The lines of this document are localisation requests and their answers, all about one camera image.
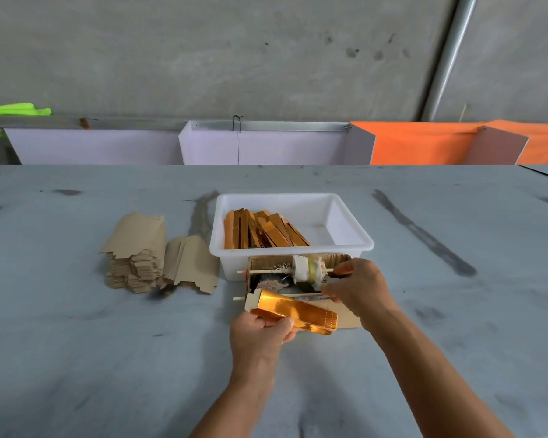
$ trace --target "metal pipe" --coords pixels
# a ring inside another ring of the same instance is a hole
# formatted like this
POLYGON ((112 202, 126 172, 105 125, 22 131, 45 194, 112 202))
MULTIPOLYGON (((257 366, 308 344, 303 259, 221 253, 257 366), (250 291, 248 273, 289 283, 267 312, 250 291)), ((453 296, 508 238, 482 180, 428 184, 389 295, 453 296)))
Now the metal pipe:
POLYGON ((451 22, 449 33, 446 36, 441 58, 438 61, 437 70, 432 78, 430 90, 424 103, 422 117, 420 118, 421 121, 434 121, 437 115, 438 106, 445 93, 446 84, 451 78, 453 67, 459 55, 460 45, 463 42, 465 32, 467 32, 467 27, 476 4, 477 0, 459 0, 456 6, 455 16, 451 22))

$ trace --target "hand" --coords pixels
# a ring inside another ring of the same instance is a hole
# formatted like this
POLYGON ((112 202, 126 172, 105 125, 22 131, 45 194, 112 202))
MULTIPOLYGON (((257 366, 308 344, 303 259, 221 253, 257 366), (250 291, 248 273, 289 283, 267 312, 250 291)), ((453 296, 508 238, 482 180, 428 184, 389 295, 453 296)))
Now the hand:
POLYGON ((280 347, 296 335, 293 318, 278 322, 242 312, 231 324, 233 370, 230 383, 251 382, 272 388, 280 347))
POLYGON ((333 269, 339 276, 349 277, 325 283, 321 286, 321 293, 331 297, 335 302, 343 302, 347 309, 367 321, 364 315, 372 315, 378 311, 398 309, 392 298, 384 275, 378 266, 363 258, 353 258, 333 269))

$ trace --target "right hand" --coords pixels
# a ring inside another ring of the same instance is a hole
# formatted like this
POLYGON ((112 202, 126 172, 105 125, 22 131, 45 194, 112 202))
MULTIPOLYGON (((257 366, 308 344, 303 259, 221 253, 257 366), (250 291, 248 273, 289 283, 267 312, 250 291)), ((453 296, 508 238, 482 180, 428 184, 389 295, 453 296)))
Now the right hand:
POLYGON ((363 258, 353 258, 333 269, 335 275, 350 275, 321 286, 321 293, 335 302, 343 302, 347 309, 364 319, 376 311, 399 310, 392 298, 384 275, 379 267, 363 258))

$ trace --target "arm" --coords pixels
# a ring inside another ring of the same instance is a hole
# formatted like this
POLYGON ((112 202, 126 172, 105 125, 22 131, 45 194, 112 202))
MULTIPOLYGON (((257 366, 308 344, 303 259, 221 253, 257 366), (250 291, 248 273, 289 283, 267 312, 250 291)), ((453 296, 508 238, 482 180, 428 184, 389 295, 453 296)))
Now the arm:
POLYGON ((424 438, 512 438, 511 432, 471 390, 443 353, 399 309, 386 279, 367 260, 335 268, 349 278, 322 293, 341 300, 377 341, 424 438))
POLYGON ((226 390, 190 438, 249 438, 270 393, 282 343, 295 336, 292 318, 278 323, 242 312, 230 329, 233 370, 226 390))

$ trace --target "left hand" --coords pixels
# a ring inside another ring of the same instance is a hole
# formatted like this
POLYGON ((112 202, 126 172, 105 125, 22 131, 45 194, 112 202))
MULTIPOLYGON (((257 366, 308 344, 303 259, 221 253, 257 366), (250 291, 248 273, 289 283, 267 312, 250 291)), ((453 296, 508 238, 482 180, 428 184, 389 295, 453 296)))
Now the left hand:
POLYGON ((294 319, 278 322, 242 312, 230 328, 233 370, 230 383, 267 384, 271 388, 283 343, 292 341, 297 329, 294 319))

